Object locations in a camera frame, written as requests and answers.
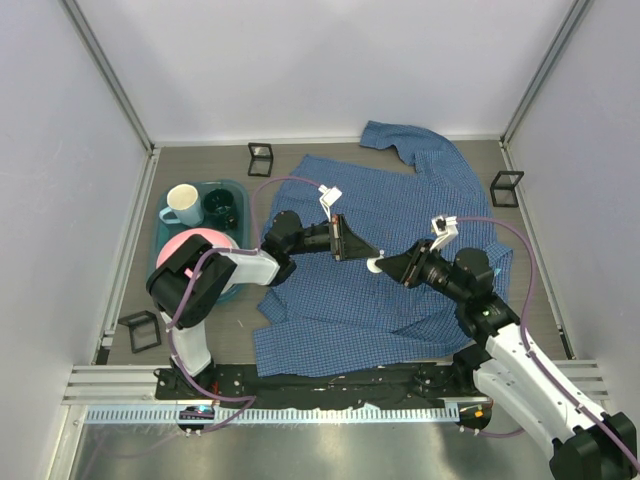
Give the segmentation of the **blue plaid shirt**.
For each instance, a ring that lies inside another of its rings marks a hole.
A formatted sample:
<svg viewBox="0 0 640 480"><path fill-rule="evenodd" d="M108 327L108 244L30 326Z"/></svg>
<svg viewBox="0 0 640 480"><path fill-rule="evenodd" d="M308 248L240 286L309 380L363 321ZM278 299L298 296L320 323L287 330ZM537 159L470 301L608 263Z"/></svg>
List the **blue plaid shirt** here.
<svg viewBox="0 0 640 480"><path fill-rule="evenodd" d="M291 210L304 225L326 217L319 186L335 186L333 209L355 233L386 255L405 252L431 236L439 215L459 216L458 237L445 249L452 259L466 247L486 252L498 295L509 290L512 251L491 223L483 185L460 151L433 131L369 122L365 148L394 148L409 173L393 173L308 155L273 198L271 210ZM338 262L328 253L299 255L295 272L269 289L259 304L268 325L253 334L260 376L338 375L439 358L468 343L459 328L455 303L421 285L406 288L362 260Z"/></svg>

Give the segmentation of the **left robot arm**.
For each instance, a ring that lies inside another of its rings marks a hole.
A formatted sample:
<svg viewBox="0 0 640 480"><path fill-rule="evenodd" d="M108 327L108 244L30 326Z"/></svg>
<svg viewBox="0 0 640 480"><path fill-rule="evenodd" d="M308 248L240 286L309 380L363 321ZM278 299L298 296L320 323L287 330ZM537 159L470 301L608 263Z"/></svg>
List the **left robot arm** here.
<svg viewBox="0 0 640 480"><path fill-rule="evenodd" d="M303 227L293 211L278 213L256 250L216 246L192 234L151 274L146 290L168 334L178 386L190 398L205 397L214 383L214 361L204 322L219 298L242 284L278 286L295 271L294 255L328 252L337 261L365 259L382 251L356 235L342 214Z"/></svg>

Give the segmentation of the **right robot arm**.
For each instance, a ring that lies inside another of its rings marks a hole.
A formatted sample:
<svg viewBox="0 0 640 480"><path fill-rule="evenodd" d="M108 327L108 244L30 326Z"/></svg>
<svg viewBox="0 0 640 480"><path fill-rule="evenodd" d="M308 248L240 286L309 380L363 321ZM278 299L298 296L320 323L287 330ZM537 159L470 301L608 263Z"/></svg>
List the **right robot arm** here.
<svg viewBox="0 0 640 480"><path fill-rule="evenodd" d="M451 371L457 391L493 399L535 441L556 479L634 479L637 430L622 412L607 413L528 338L524 318L497 295L482 250L465 248L452 261L430 242L370 260L407 288L427 285L453 300L455 317L473 345Z"/></svg>

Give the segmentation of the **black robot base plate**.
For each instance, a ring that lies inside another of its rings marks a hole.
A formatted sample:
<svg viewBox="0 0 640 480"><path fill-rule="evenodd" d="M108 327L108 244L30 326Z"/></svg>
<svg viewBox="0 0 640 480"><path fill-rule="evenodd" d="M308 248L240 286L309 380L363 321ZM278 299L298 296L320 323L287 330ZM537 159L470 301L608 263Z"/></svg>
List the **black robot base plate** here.
<svg viewBox="0 0 640 480"><path fill-rule="evenodd" d="M254 364L218 364L200 387L236 408L254 399L255 409L344 410L366 404L383 410L442 406L447 399L468 401L483 394L471 374L453 364L400 363L326 377L260 377Z"/></svg>

